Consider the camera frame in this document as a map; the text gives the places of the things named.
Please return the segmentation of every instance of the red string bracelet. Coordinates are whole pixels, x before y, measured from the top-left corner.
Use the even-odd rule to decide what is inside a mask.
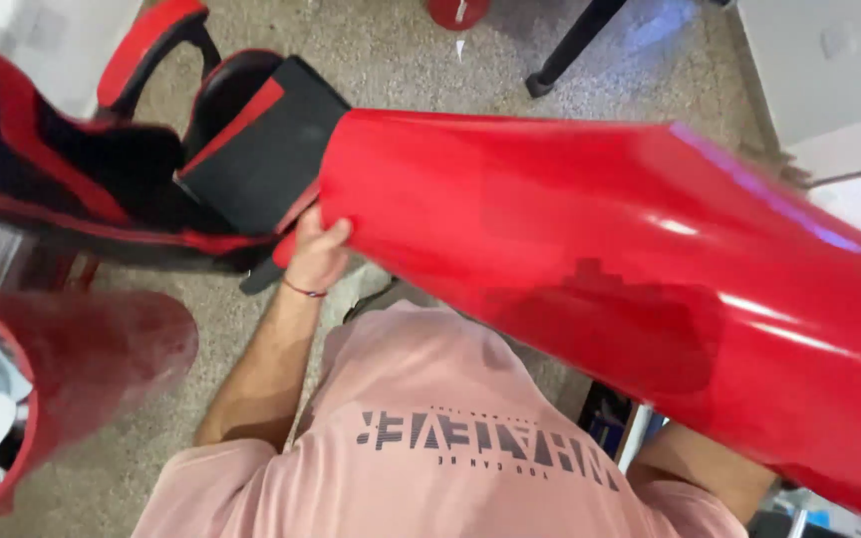
[[[289,282],[287,278],[281,278],[281,282],[283,282],[284,285],[288,286],[289,288],[297,291],[298,293],[300,293],[302,295],[306,295],[308,297],[317,298],[317,297],[324,297],[325,295],[327,295],[326,291],[307,291],[307,290],[301,289],[299,287],[296,287],[296,286],[294,286],[293,283]]]

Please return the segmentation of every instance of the hand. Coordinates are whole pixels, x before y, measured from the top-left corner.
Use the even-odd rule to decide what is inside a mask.
[[[330,230],[320,222],[320,207],[311,206],[297,221],[294,254],[284,272],[285,279],[304,291],[327,291],[347,266],[344,241],[351,236],[351,222],[339,218]]]

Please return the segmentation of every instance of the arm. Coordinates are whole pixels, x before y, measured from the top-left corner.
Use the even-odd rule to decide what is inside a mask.
[[[692,484],[709,492],[746,525],[776,475],[725,446],[671,422],[629,464],[633,488],[656,481]]]
[[[284,280],[300,290],[329,288],[347,263],[341,245],[350,232],[345,219],[324,231],[320,209],[309,209],[297,224],[296,247]],[[322,301],[294,288],[284,282],[278,287],[244,355],[211,400],[195,446],[258,438],[279,452],[283,449],[297,412]]]

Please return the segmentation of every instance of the floor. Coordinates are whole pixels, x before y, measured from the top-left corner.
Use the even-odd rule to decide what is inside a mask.
[[[494,0],[474,29],[437,28],[422,0],[209,0],[208,27],[228,54],[268,47],[300,54],[355,105],[592,120],[680,120],[759,158],[769,144],[753,70],[735,13],[697,0],[629,0],[549,96],[532,101],[522,80],[567,31],[585,0]],[[457,43],[464,41],[462,51]],[[168,58],[139,117],[183,129],[197,87],[192,49]],[[318,336],[387,275],[359,261],[327,299]],[[270,291],[254,298],[237,280],[103,265],[100,288],[150,288],[185,301],[201,351],[173,394],[109,425],[32,474],[0,536],[128,536],[167,458],[187,446],[209,398],[245,345]],[[319,343],[315,349],[319,354]],[[528,369],[548,398],[579,413],[585,378],[530,350]],[[308,387],[317,377],[312,365]]]

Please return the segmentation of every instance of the red object on floor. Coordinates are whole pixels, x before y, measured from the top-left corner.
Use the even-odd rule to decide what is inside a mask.
[[[861,513],[861,232],[683,126],[353,109],[318,179],[390,273]]]
[[[198,351],[185,306],[150,291],[0,292],[0,336],[34,386],[25,440],[0,484],[0,515],[26,474],[173,388]]]
[[[428,0],[428,12],[448,30],[467,30],[487,14],[490,0]]]

